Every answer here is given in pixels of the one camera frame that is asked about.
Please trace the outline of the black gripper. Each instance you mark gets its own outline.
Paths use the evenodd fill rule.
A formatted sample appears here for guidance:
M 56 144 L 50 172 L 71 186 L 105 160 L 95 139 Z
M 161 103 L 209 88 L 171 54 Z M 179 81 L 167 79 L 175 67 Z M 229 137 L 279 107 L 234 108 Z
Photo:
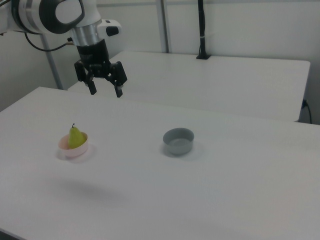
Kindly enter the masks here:
M 76 46 L 80 60 L 74 64 L 79 82 L 83 82 L 91 95 L 97 92 L 93 78 L 105 78 L 114 86 L 116 96 L 123 95 L 122 87 L 128 80 L 120 61 L 111 63 L 105 40 L 86 46 Z

